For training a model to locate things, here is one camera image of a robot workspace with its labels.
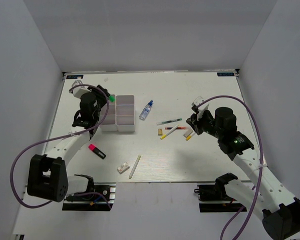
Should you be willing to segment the pink cap black highlighter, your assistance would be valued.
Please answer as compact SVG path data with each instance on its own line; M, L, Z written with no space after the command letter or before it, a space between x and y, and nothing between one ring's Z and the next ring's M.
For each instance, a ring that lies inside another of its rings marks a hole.
M95 145L90 144L88 146L88 148L90 151L92 151L95 155L97 155L101 159L105 159L106 155L100 149L98 149Z

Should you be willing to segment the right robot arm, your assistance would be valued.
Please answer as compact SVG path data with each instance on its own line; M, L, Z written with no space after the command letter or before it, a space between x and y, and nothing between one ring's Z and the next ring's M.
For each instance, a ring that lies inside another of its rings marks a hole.
M300 199L258 159L252 142L237 130L232 109L219 107L215 114L207 109L200 110L186 122L197 135L205 132L217 138L221 151L243 170L255 186L252 190L237 176L228 173L215 180L215 192L219 198L231 197L240 202L262 222L265 231L274 240L283 240L300 232Z

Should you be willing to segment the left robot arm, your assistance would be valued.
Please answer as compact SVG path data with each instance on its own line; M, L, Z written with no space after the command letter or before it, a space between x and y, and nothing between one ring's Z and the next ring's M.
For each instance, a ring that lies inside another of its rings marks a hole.
M67 174L67 164L88 143L105 120L102 108L109 110L108 90L102 86L78 84L71 93L80 99L67 136L43 155L36 154L30 161L27 193L41 199L61 202L68 195L79 194L89 200L95 195L93 178L84 174Z

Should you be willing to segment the white marker yellow cap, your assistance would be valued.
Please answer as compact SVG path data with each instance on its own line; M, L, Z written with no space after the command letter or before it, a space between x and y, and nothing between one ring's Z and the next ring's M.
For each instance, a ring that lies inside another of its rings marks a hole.
M176 130L175 128L177 128L178 126L179 126L179 125L174 126L173 129L169 130L167 133L165 133L164 135L162 135L160 139L163 140L163 139L165 139L167 136L169 136L170 134L172 134L172 133Z

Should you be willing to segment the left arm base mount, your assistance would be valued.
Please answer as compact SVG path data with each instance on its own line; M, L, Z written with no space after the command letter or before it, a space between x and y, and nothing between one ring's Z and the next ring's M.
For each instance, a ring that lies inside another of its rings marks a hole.
M116 193L115 183L96 183L92 194L72 194L63 200L63 211L108 212L111 210Z

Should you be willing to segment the green cap black highlighter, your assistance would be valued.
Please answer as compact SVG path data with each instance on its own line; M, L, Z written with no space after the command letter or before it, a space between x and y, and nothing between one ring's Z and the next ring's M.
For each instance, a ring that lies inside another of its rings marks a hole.
M115 95L110 95L109 96L109 101L114 103L115 102Z

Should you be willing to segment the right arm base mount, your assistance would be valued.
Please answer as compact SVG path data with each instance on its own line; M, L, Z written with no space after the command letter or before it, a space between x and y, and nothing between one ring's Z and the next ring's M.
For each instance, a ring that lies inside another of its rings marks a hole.
M237 200L219 193L213 184L198 185L193 192L198 196L201 213L235 213L241 207L243 212L247 211Z

